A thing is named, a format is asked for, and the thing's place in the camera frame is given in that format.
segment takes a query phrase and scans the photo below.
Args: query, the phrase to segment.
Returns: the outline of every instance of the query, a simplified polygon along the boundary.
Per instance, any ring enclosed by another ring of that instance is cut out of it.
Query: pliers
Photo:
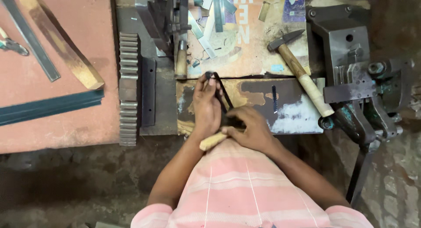
[[[4,38],[4,40],[0,40],[0,49],[3,49],[5,51],[13,50],[14,52],[17,52],[23,56],[29,55],[29,51],[25,47],[19,45],[19,43],[17,43],[16,41],[10,39],[1,27],[0,35]]]

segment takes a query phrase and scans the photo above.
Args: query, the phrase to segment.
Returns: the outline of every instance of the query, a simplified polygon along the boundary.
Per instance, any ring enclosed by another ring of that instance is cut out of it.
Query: hole
[[[349,34],[345,37],[345,39],[347,42],[351,42],[354,39],[354,37],[351,34]]]

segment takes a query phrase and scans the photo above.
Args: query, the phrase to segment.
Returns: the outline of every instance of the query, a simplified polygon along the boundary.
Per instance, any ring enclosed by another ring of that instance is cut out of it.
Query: pink striped shirt
[[[325,211],[264,154],[227,139],[194,167],[175,210],[152,204],[132,228],[373,228],[358,211]]]

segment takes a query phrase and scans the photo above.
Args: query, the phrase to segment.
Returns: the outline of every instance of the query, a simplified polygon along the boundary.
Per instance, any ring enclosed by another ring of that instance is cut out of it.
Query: bolt
[[[368,72],[370,74],[379,74],[379,73],[382,73],[383,70],[384,70],[384,66],[380,62],[371,63],[368,66]]]

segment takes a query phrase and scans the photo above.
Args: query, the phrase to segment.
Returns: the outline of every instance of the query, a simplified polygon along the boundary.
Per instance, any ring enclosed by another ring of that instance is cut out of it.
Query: person
[[[323,176],[286,150],[251,107],[227,113],[245,123],[244,133],[224,127],[230,139],[200,150],[200,141],[220,127],[216,92],[222,95],[214,79],[197,80],[195,127],[158,176],[132,228],[373,227]]]

